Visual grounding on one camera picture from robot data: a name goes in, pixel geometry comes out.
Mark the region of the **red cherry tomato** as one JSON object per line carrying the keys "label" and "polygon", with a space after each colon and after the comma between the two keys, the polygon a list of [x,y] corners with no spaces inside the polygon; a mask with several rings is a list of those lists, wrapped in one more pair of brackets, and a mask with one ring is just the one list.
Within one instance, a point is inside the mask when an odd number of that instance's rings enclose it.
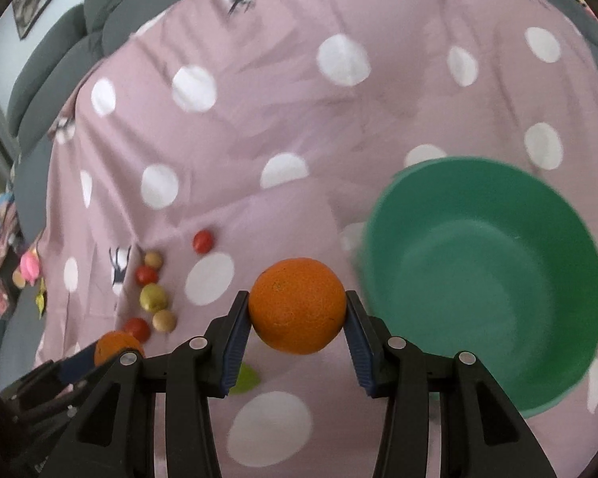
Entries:
{"label": "red cherry tomato", "polygon": [[142,264],[135,271],[135,280],[140,287],[144,287],[150,284],[157,284],[159,275],[150,265]]}
{"label": "red cherry tomato", "polygon": [[151,327],[141,317],[132,317],[124,324],[124,332],[132,335],[141,344],[146,343],[151,338]]}
{"label": "red cherry tomato", "polygon": [[208,229],[197,231],[192,239],[192,248],[196,254],[208,254],[214,248],[214,233]]}

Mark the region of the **yellow green mango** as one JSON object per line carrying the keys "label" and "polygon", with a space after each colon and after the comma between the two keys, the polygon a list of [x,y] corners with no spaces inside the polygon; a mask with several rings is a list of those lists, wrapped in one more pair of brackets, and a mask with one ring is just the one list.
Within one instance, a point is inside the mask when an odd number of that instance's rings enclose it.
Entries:
{"label": "yellow green mango", "polygon": [[162,286],[155,283],[143,286],[139,296],[140,306],[148,313],[155,314],[168,308],[168,295]]}

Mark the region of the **green lime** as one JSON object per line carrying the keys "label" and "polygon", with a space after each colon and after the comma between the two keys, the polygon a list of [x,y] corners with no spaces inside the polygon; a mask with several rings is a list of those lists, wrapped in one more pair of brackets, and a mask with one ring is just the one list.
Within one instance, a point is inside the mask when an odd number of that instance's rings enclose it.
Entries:
{"label": "green lime", "polygon": [[259,373],[251,365],[242,364],[235,384],[230,388],[231,395],[250,392],[261,383]]}

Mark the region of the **large orange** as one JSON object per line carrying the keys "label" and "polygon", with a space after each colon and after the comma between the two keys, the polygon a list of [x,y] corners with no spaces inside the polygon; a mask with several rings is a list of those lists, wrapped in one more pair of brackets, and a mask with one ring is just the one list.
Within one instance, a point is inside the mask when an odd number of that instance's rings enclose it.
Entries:
{"label": "large orange", "polygon": [[272,349],[309,355],[334,340],[346,319],[346,291],[320,261],[285,259],[252,285],[248,310],[256,334]]}

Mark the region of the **tan small round fruit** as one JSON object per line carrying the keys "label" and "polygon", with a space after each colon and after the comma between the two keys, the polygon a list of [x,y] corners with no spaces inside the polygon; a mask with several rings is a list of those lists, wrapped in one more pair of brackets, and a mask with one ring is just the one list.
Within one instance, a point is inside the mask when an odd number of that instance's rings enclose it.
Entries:
{"label": "tan small round fruit", "polygon": [[154,271],[159,271],[162,269],[164,259],[158,251],[146,251],[143,256],[143,264]]}
{"label": "tan small round fruit", "polygon": [[177,327],[177,316],[168,309],[162,309],[153,315],[152,325],[158,332],[173,332]]}

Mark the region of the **pile of colourful toys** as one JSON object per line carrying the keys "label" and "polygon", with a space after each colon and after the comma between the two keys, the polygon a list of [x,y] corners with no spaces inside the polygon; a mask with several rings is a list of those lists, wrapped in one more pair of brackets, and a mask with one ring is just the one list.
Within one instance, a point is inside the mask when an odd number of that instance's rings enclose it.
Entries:
{"label": "pile of colourful toys", "polygon": [[0,194],[0,319],[15,312],[17,298],[27,287],[35,289],[34,302],[43,315],[46,284],[37,246],[23,239],[14,194],[6,191]]}

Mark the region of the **green plastic bowl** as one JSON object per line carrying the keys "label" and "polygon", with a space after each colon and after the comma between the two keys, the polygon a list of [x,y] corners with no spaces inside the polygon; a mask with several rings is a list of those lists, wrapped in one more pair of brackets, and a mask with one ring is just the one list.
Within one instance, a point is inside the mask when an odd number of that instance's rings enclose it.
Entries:
{"label": "green plastic bowl", "polygon": [[489,159],[396,174],[365,225],[358,279],[391,332],[474,353],[527,417],[561,402],[598,351],[598,247],[575,208]]}

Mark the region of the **pink polka dot blanket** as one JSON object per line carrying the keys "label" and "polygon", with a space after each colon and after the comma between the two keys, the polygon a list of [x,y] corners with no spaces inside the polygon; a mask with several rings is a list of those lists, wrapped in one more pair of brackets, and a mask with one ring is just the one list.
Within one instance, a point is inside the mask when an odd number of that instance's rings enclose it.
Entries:
{"label": "pink polka dot blanket", "polygon": [[136,313],[148,249],[179,317],[161,354],[276,261],[355,287],[372,205],[428,159],[537,176],[598,245],[598,22],[572,0],[179,0],[87,72],[49,135],[37,360]]}

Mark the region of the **grey sofa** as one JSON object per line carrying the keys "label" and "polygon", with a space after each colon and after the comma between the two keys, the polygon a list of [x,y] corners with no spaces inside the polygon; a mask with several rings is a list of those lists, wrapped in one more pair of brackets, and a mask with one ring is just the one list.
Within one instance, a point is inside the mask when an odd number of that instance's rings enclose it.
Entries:
{"label": "grey sofa", "polygon": [[12,90],[9,133],[18,140],[15,206],[24,242],[44,229],[51,154],[48,128],[83,76],[179,0],[84,0],[50,28]]}

